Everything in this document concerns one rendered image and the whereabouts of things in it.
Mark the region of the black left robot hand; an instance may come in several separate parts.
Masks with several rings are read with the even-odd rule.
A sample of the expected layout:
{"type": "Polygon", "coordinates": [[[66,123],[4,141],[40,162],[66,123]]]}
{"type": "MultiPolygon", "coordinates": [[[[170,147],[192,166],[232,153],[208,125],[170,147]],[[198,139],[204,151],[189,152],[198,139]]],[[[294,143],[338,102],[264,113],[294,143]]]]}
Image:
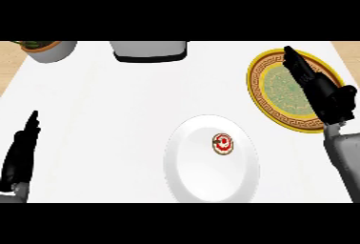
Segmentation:
{"type": "Polygon", "coordinates": [[[0,192],[3,193],[13,191],[13,184],[31,181],[40,131],[38,112],[33,111],[24,129],[15,133],[15,141],[4,158],[0,174],[0,192]]]}

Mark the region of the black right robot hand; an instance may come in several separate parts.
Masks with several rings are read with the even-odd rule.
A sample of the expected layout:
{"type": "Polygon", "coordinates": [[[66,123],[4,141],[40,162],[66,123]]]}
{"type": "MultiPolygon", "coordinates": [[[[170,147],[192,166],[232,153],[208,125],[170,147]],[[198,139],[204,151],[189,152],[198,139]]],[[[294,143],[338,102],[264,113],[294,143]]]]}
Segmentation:
{"type": "Polygon", "coordinates": [[[351,120],[356,109],[356,87],[351,85],[338,87],[325,73],[313,70],[291,46],[285,46],[283,65],[303,89],[320,121],[326,125],[333,125],[351,120]]]}

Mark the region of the yellow patterned plate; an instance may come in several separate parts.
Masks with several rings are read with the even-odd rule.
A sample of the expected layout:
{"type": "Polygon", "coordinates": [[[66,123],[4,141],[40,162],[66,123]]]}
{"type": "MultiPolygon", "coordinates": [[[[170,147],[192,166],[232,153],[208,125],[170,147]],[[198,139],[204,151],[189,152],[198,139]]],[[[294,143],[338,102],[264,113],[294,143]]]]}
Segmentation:
{"type": "Polygon", "coordinates": [[[280,126],[297,132],[322,133],[323,123],[283,62],[283,49],[269,50],[255,57],[246,73],[251,98],[280,126]]]}

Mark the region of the red and white cupcake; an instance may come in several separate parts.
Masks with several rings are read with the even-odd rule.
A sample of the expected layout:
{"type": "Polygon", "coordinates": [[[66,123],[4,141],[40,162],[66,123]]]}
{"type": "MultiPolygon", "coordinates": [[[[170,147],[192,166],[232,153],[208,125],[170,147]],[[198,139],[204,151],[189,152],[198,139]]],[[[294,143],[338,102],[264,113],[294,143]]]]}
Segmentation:
{"type": "Polygon", "coordinates": [[[213,149],[218,155],[227,155],[233,151],[233,140],[226,133],[217,133],[213,137],[213,149]]]}

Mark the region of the white plate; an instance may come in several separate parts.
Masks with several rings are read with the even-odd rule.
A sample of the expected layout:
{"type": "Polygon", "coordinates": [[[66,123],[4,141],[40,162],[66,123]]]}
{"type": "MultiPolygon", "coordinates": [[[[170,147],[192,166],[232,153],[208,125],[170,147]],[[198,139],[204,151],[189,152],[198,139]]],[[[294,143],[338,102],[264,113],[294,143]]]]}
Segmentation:
{"type": "Polygon", "coordinates": [[[165,182],[179,202],[249,202],[260,180],[255,146],[242,128],[221,116],[199,115],[176,129],[165,148],[165,182]],[[233,151],[218,155],[213,137],[226,133],[233,151]]]}

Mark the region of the grey plant pot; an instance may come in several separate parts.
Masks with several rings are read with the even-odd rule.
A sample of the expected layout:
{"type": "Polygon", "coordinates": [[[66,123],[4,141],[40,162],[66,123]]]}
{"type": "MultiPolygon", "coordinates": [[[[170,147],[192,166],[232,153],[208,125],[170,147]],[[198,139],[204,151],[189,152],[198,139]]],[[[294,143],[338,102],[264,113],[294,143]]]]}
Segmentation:
{"type": "Polygon", "coordinates": [[[53,63],[75,50],[77,41],[15,41],[21,49],[40,63],[53,63]]]}

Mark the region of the grey and black appliance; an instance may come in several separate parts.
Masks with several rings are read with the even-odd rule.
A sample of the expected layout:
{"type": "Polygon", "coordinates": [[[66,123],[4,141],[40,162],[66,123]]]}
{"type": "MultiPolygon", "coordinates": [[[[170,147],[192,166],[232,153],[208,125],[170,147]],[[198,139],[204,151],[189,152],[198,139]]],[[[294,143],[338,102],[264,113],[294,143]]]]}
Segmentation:
{"type": "Polygon", "coordinates": [[[109,45],[120,62],[161,63],[187,56],[186,41],[111,41],[109,45]]]}

